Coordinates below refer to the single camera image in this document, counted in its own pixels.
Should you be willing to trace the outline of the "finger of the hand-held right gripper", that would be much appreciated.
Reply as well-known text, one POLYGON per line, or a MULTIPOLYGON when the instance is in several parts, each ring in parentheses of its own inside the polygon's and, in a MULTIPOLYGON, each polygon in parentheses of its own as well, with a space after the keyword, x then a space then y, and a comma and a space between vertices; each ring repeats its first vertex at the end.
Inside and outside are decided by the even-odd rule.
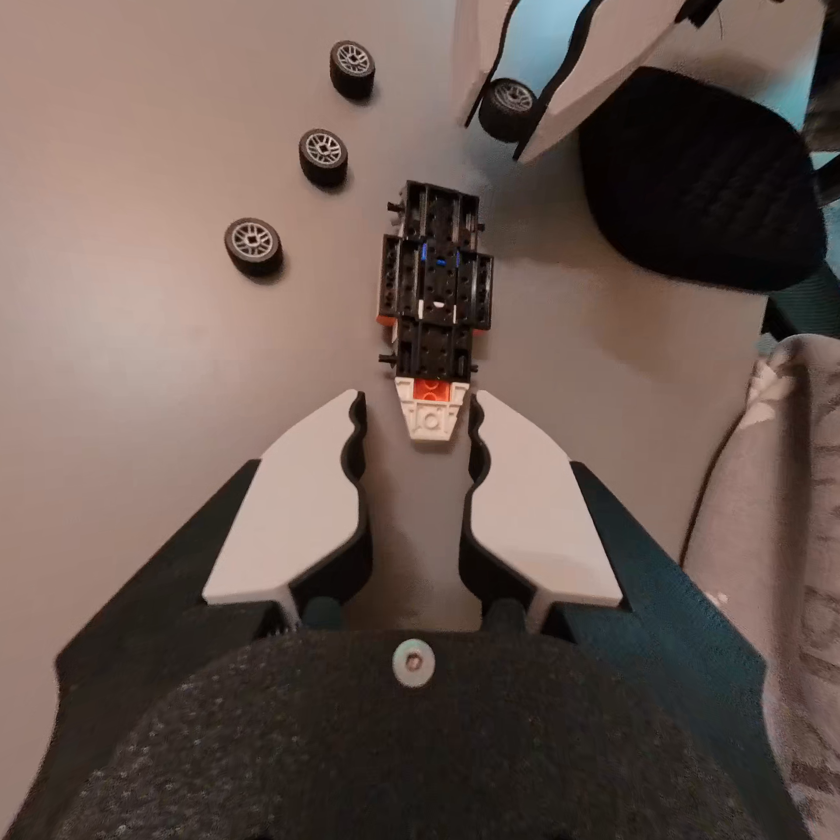
POLYGON ((538 96, 515 160, 534 161, 578 128, 672 31, 682 7, 680 1, 587 3, 560 67, 538 96))
POLYGON ((452 40, 452 100, 467 128, 496 73, 517 1, 456 1, 452 40))

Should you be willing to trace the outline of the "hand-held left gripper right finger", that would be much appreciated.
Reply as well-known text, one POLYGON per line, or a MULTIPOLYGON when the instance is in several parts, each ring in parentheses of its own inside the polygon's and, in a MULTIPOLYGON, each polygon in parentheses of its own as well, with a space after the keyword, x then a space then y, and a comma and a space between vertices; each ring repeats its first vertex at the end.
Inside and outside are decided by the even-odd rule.
POLYGON ((525 613, 618 607, 621 587, 562 447, 488 391, 471 397, 468 434, 459 577, 482 612, 506 599, 525 613))

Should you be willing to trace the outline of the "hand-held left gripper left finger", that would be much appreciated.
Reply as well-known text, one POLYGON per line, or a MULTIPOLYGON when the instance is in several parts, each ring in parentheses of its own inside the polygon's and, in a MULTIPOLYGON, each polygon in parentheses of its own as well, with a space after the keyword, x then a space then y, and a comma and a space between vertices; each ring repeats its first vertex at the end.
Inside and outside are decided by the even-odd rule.
POLYGON ((204 585, 209 605, 303 607, 304 582, 364 532, 364 393, 344 391, 279 436, 253 479, 204 585))

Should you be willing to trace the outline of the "grey lego wheel rim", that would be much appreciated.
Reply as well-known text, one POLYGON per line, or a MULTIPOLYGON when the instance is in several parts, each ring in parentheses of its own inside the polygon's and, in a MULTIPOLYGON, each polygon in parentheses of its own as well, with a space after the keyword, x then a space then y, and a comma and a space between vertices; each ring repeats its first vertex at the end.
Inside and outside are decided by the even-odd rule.
POLYGON ((249 265, 264 265, 280 252, 277 231, 254 217, 240 218, 228 226, 224 236, 227 252, 249 265))
POLYGON ((375 62, 371 52, 361 44, 344 39, 336 42, 330 52, 331 68, 342 79, 360 81, 372 77, 375 62))
POLYGON ((347 150, 340 137, 325 129, 312 129, 301 138, 304 158, 312 165, 331 170, 347 159, 347 150))
POLYGON ((501 78, 493 82, 491 100, 500 113, 512 119, 524 119, 534 106, 534 96, 530 88, 510 78, 501 78))

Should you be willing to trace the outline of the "black lego tire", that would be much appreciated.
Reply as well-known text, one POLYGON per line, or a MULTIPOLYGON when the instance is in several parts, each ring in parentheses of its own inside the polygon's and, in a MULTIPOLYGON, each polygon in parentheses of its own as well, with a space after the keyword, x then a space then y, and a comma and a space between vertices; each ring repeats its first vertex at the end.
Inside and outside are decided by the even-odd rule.
POLYGON ((279 254, 277 255, 277 257, 276 257, 275 259, 271 260, 269 263, 264 264, 264 265, 249 265, 249 264, 246 264, 245 262, 240 261, 240 260, 238 260, 238 259, 236 259, 236 258, 232 257, 232 256, 228 253, 228 251, 227 251, 227 248, 226 248, 226 247, 225 247, 225 249, 226 249, 226 252, 227 252, 228 257, 232 260, 232 262, 234 263, 234 265, 235 265, 235 266, 236 266, 236 267, 237 267, 240 271, 242 271, 244 274, 246 274, 246 275, 247 275, 247 276, 249 276, 249 277, 267 277, 267 276, 273 275, 273 274, 277 273, 277 272, 278 272, 278 270, 282 267, 282 264, 283 264, 283 261, 284 261, 284 252, 283 252, 283 249, 282 249, 281 240, 280 240, 280 252, 279 252, 279 254))
POLYGON ((335 90, 343 97, 350 100, 366 100, 373 91, 375 71, 372 77, 362 80, 342 79, 338 73, 331 68, 331 59, 329 55, 329 74, 332 85, 335 90))
POLYGON ((301 138, 300 138, 299 143, 298 143, 299 162, 300 162, 300 166, 301 166, 301 170, 302 170, 303 174, 310 181, 310 183, 312 183, 316 186, 324 186, 324 187, 334 187, 334 186, 340 186, 341 184, 343 184, 345 179, 346 179, 348 168, 349 168, 349 152, 348 152, 348 149, 347 149, 347 146, 345 145, 345 143, 343 143, 343 144, 344 144, 344 146, 346 148, 346 152, 347 152, 346 162, 344 162, 339 168, 331 169, 331 170, 323 170, 323 169, 320 169, 320 168, 312 165, 311 163, 309 163, 309 161, 307 161, 305 159, 305 157, 303 155, 303 152, 302 152, 302 148, 301 148, 301 138))
POLYGON ((492 84, 489 85, 484 97, 480 101, 478 118, 482 129, 492 138, 503 143, 517 143, 529 126, 532 111, 534 110, 536 97, 534 96, 534 106, 530 114, 524 119, 512 119, 500 113, 491 100, 492 84))

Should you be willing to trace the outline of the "orange white lego car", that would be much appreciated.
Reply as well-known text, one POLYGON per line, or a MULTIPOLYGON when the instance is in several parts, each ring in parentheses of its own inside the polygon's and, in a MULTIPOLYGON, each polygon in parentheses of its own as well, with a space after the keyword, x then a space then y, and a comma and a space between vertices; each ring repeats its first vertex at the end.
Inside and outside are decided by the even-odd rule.
POLYGON ((491 327, 494 258, 477 195, 415 180, 388 203, 376 321, 389 332, 387 365, 415 444, 450 441, 478 364, 474 344, 491 327))

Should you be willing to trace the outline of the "black honeycomb wrist rest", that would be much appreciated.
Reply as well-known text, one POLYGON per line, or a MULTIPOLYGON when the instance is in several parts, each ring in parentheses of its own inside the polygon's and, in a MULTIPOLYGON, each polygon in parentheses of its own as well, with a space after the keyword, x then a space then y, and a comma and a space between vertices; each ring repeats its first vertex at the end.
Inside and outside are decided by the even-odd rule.
POLYGON ((636 266, 759 293, 822 266, 811 156, 763 105, 643 67, 583 121, 578 141, 595 224, 636 266))

